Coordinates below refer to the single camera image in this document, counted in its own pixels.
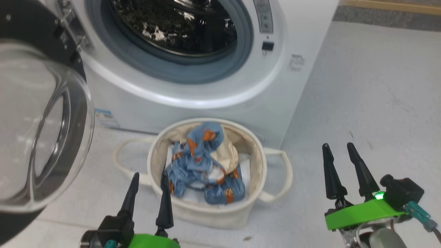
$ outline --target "black cable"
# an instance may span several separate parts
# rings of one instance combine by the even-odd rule
[[[438,229],[436,229],[436,228],[433,228],[432,230],[433,230],[434,234],[437,236],[438,241],[441,243],[441,233],[440,233],[440,231],[438,231]]]

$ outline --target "green bracket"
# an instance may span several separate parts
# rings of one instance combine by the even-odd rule
[[[329,214],[325,217],[325,220],[328,230],[336,230],[403,214],[407,213],[395,211],[383,199],[373,199]]]
[[[150,234],[135,234],[129,248],[180,248],[175,241]]]

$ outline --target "green light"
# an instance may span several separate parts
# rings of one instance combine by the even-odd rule
[[[385,195],[385,193],[383,191],[377,192],[375,194],[375,199],[381,200],[381,199],[383,199],[384,195]]]

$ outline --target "washing machine door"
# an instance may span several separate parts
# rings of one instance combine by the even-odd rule
[[[73,181],[94,124],[82,60],[37,0],[0,1],[0,245]]]

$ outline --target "laundry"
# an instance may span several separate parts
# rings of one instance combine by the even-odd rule
[[[170,192],[181,198],[187,188],[203,191],[209,204],[229,204],[245,197],[236,148],[221,125],[205,122],[176,142],[167,163]]]

